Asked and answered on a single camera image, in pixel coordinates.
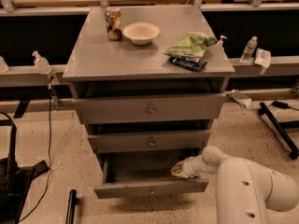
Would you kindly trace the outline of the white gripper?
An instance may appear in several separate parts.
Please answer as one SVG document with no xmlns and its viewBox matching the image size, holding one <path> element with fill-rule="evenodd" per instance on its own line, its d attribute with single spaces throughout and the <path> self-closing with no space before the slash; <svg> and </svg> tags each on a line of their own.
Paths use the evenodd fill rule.
<svg viewBox="0 0 299 224">
<path fill-rule="evenodd" d="M 179 161 L 174 165 L 174 169 L 182 169 L 181 170 L 172 170 L 171 175 L 179 178 L 194 178 L 199 177 L 200 174 L 195 171 L 193 167 L 193 163 L 195 161 L 195 157 L 186 158 L 184 161 Z"/>
</svg>

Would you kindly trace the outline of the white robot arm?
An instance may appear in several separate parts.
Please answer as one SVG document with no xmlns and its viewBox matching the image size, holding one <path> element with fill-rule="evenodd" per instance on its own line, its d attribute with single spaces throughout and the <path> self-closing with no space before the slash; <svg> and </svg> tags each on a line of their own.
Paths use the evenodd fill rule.
<svg viewBox="0 0 299 224">
<path fill-rule="evenodd" d="M 218 224 L 269 224 L 267 212 L 287 212 L 299 203 L 296 182 L 283 173 L 207 146 L 202 153 L 177 162 L 171 175 L 216 176 Z"/>
</svg>

